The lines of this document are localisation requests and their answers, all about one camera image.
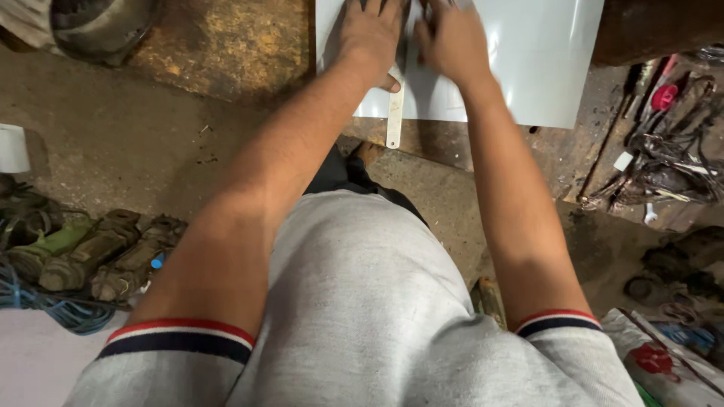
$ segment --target blue cap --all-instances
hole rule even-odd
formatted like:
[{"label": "blue cap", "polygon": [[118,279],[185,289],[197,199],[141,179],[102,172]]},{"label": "blue cap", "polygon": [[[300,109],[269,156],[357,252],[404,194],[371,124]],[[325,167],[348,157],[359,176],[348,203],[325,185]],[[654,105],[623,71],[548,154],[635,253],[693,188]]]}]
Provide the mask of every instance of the blue cap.
[{"label": "blue cap", "polygon": [[156,256],[155,259],[151,260],[151,267],[154,269],[160,269],[161,266],[164,265],[164,261],[166,260],[166,254],[161,253],[158,256]]}]

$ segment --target concrete floor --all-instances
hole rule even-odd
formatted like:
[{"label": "concrete floor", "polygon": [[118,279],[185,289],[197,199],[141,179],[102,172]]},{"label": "concrete floor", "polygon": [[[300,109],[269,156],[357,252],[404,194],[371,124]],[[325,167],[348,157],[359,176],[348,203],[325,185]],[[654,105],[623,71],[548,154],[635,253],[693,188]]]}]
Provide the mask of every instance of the concrete floor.
[{"label": "concrete floor", "polygon": [[[2,47],[0,77],[0,122],[28,132],[33,171],[24,180],[96,215],[120,207],[192,219],[234,152],[273,109]],[[412,200],[468,285],[493,274],[472,174],[395,151],[369,172]],[[568,203],[557,207],[596,314],[625,305],[623,282],[662,235]]]}]

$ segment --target workbench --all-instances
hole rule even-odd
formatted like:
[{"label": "workbench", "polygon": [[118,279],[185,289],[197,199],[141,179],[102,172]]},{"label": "workbench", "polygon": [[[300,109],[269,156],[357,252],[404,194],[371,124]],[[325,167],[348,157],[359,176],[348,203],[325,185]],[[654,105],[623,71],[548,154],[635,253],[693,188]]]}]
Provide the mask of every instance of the workbench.
[{"label": "workbench", "polygon": [[[310,0],[167,1],[128,64],[202,95],[276,106],[316,74],[313,8]],[[592,65],[572,130],[521,126],[554,197],[577,202],[627,75],[628,67]],[[385,119],[354,117],[343,134],[384,146],[386,129]],[[399,150],[473,169],[466,123],[405,120]]]}]

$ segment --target striped sleeve cuff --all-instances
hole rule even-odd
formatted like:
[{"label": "striped sleeve cuff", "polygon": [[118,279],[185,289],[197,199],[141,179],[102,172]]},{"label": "striped sleeve cuff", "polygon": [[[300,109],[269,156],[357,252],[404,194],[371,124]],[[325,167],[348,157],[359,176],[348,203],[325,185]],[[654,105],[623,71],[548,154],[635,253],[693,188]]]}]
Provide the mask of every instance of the striped sleeve cuff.
[{"label": "striped sleeve cuff", "polygon": [[221,356],[246,365],[254,347],[248,333],[204,319],[159,319],[113,332],[98,359],[124,353],[184,351]]},{"label": "striped sleeve cuff", "polygon": [[525,318],[515,333],[529,337],[553,328],[576,327],[603,332],[601,324],[591,314],[565,309],[543,311]]}]

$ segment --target red cap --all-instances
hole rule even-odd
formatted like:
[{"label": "red cap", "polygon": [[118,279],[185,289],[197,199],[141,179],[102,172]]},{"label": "red cap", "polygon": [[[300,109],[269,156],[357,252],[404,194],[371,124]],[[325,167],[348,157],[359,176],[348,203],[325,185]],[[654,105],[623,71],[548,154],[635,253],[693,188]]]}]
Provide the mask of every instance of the red cap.
[{"label": "red cap", "polygon": [[651,97],[651,107],[654,110],[668,110],[674,103],[674,98],[678,94],[676,85],[664,85],[654,93]]}]

